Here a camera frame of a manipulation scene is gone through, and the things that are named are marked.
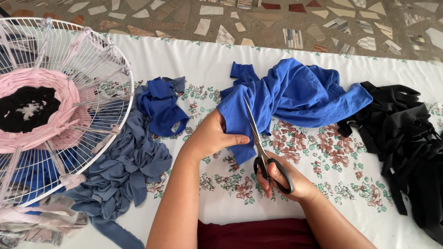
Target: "black fabric weaving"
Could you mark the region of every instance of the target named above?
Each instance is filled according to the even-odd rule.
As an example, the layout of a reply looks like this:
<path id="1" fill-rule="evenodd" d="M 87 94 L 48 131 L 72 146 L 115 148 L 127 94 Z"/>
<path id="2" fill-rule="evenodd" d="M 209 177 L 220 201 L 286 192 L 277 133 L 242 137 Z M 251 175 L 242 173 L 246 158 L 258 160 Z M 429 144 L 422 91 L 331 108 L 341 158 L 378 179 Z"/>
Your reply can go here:
<path id="1" fill-rule="evenodd" d="M 47 124 L 49 117 L 60 106 L 60 101 L 54 97 L 54 94 L 54 88 L 24 86 L 15 93 L 0 98 L 0 129 L 4 132 L 26 133 Z M 28 117 L 17 111 L 28 108 L 29 105 L 38 105 L 40 108 Z"/>
<path id="2" fill-rule="evenodd" d="M 443 143 L 428 121 L 425 104 L 418 102 L 420 93 L 401 85 L 361 85 L 373 102 L 338 122 L 338 131 L 348 137 L 351 126 L 358 128 L 368 152 L 383 161 L 381 175 L 389 183 L 399 213 L 408 214 L 402 191 L 410 199 L 417 225 L 443 245 L 443 154 L 439 154 Z"/>

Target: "floral tablecloth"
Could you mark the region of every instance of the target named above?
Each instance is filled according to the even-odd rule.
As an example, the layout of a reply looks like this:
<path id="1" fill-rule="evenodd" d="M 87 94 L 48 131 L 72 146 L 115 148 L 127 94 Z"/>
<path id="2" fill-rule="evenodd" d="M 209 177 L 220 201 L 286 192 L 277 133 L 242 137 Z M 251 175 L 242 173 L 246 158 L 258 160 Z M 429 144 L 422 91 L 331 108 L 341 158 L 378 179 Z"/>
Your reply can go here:
<path id="1" fill-rule="evenodd" d="M 220 102 L 220 91 L 232 86 L 229 73 L 233 61 L 253 64 L 257 75 L 263 77 L 280 59 L 294 57 L 305 65 L 336 69 L 345 89 L 364 81 L 376 86 L 403 84 L 420 91 L 420 100 L 429 106 L 443 99 L 442 64 L 140 36 L 113 37 L 132 63 L 136 85 L 158 76 L 186 77 L 186 91 L 178 100 L 190 116 L 186 130 L 177 136 L 158 138 L 173 156 Z M 435 125 L 439 122 L 443 128 L 443 105 L 438 107 L 432 111 L 433 118 Z M 380 175 L 381 162 L 367 153 L 358 132 L 344 138 L 335 124 L 302 128 L 276 118 L 271 128 L 272 135 L 262 138 L 264 148 L 286 158 L 307 176 L 377 248 L 441 248 L 411 216 L 398 214 L 389 186 Z M 143 205 L 132 207 L 117 220 L 143 242 L 148 238 L 170 173 L 165 172 L 160 183 L 148 184 Z M 410 210 L 405 195 L 404 201 Z M 264 197 L 252 160 L 238 165 L 232 152 L 223 149 L 201 161 L 199 219 L 203 222 L 226 224 L 289 217 L 303 218 L 301 207 L 277 191 L 272 199 Z M 91 225 L 63 240 L 60 248 L 117 248 Z"/>

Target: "person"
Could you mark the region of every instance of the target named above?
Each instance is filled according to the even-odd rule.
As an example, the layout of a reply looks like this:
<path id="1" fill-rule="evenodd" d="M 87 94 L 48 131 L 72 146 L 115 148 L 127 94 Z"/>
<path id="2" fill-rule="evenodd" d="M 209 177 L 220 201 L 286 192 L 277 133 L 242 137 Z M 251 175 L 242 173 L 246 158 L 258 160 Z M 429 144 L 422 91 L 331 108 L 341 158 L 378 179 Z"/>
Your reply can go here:
<path id="1" fill-rule="evenodd" d="M 149 233 L 147 249 L 196 249 L 198 247 L 199 165 L 201 159 L 222 148 L 247 144 L 245 135 L 225 134 L 224 118 L 214 109 L 197 127 L 180 149 Z M 285 195 L 298 202 L 322 249 L 375 249 L 334 205 L 304 175 L 282 157 L 267 152 L 288 171 L 294 191 Z M 274 179 L 283 187 L 288 182 L 274 163 L 268 167 L 272 186 L 257 173 L 257 181 L 268 198 L 272 196 Z"/>

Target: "left hand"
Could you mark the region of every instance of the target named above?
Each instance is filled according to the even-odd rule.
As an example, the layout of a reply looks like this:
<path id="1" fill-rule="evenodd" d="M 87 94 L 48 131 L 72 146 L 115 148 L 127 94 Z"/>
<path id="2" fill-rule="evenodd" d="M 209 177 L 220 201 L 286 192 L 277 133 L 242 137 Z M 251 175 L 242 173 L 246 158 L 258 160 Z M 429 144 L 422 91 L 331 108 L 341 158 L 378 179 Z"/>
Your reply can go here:
<path id="1" fill-rule="evenodd" d="M 180 151 L 201 160 L 223 148 L 249 143 L 248 136 L 225 134 L 225 127 L 225 118 L 217 108 L 214 109 L 198 125 Z"/>

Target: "concrete floor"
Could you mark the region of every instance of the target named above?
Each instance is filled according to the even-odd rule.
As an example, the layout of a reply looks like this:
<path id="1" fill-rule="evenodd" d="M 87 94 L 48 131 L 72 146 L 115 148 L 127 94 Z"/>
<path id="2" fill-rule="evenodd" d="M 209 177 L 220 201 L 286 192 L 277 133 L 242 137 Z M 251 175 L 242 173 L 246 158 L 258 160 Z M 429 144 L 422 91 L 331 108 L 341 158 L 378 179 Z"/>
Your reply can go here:
<path id="1" fill-rule="evenodd" d="M 410 0 L 381 0 L 381 5 L 386 13 L 386 16 L 381 13 L 371 11 L 374 4 L 380 2 L 380 0 L 317 0 L 321 7 L 306 7 L 311 0 L 263 0 L 265 4 L 279 4 L 280 9 L 265 9 L 263 6 L 257 7 L 258 0 L 252 0 L 250 9 L 238 8 L 235 6 L 225 6 L 220 1 L 223 0 L 210 0 L 217 1 L 218 3 L 209 1 L 198 0 L 165 0 L 166 3 L 160 5 L 156 10 L 152 10 L 151 4 L 155 0 L 120 0 L 118 9 L 112 10 L 112 2 L 117 3 L 119 0 L 94 0 L 87 4 L 84 8 L 70 13 L 70 9 L 76 3 L 82 3 L 85 0 L 7 0 L 0 4 L 0 7 L 5 9 L 9 14 L 13 16 L 24 15 L 24 10 L 33 11 L 34 17 L 52 16 L 64 21 L 81 20 L 84 18 L 83 26 L 89 26 L 95 31 L 109 32 L 110 29 L 123 31 L 132 35 L 152 35 L 157 36 L 156 30 L 166 33 L 177 39 L 186 39 L 193 41 L 205 41 L 215 42 L 217 39 L 220 24 L 235 38 L 234 44 L 241 44 L 243 38 L 248 38 L 253 41 L 256 47 L 272 47 L 280 49 L 296 49 L 289 47 L 285 44 L 283 29 L 293 29 L 301 31 L 301 37 L 303 41 L 303 49 L 305 51 L 315 51 L 314 45 L 320 45 L 327 48 L 329 53 L 340 53 L 339 49 L 333 42 L 333 38 L 339 42 L 343 42 L 353 46 L 355 48 L 356 55 L 364 55 L 371 57 L 388 57 L 398 59 L 414 59 L 432 61 L 438 63 L 440 58 L 443 58 L 443 50 L 432 44 L 430 36 L 426 33 L 429 28 L 435 28 L 436 30 L 443 31 L 443 1 L 441 0 L 429 0 L 431 3 L 439 4 L 437 8 L 432 5 L 417 5 L 415 1 Z M 365 3 L 365 8 L 358 7 L 357 3 Z M 169 15 L 166 18 L 158 21 L 158 12 L 168 4 L 177 6 L 171 8 L 169 5 Z M 304 7 L 307 13 L 290 12 L 290 4 L 299 4 L 297 7 Z M 103 5 L 106 11 L 98 14 L 91 15 L 89 9 Z M 221 7 L 223 9 L 222 15 L 200 15 L 200 8 L 202 5 Z M 187 6 L 190 6 L 189 15 L 187 15 Z M 346 10 L 349 16 L 338 16 L 330 8 Z M 149 17 L 136 18 L 132 15 L 146 9 L 149 13 Z M 328 11 L 329 14 L 326 18 L 314 14 L 312 11 Z M 369 12 L 371 15 L 376 14 L 380 19 L 365 18 L 360 11 Z M 118 19 L 109 16 L 109 13 L 127 14 L 124 19 Z M 239 19 L 231 18 L 231 12 L 236 12 Z M 281 15 L 282 18 L 273 23 L 267 28 L 263 22 L 257 18 L 249 16 L 248 12 L 259 12 L 260 18 L 269 19 L 267 13 L 273 13 Z M 411 14 L 412 17 L 422 16 L 424 20 L 407 26 L 405 22 L 404 13 Z M 210 27 L 206 35 L 195 34 L 194 31 L 201 18 L 210 19 Z M 331 27 L 324 27 L 325 24 L 339 18 L 339 22 L 343 23 L 342 26 L 346 26 L 345 21 L 348 22 L 349 31 L 351 34 L 333 29 Z M 100 25 L 103 20 L 116 22 L 115 27 L 109 27 L 106 25 Z M 365 32 L 355 21 L 367 22 L 373 30 L 373 34 Z M 246 31 L 239 32 L 235 23 L 242 23 Z M 381 32 L 381 29 L 377 27 L 375 23 L 379 23 L 392 28 L 392 39 Z M 312 36 L 308 33 L 308 28 L 316 24 L 319 30 L 324 34 L 324 37 Z M 129 30 L 128 25 L 139 28 L 141 30 Z M 271 31 L 275 37 L 274 41 L 266 41 L 264 37 L 260 35 L 262 30 Z M 418 43 L 413 43 L 408 35 L 413 35 L 413 39 L 418 40 Z M 375 39 L 375 46 L 372 49 L 375 51 L 366 49 L 358 45 L 358 41 L 362 38 L 370 37 Z M 400 54 L 394 54 L 388 49 L 388 46 L 384 44 L 386 40 L 392 40 L 396 45 L 401 47 Z"/>

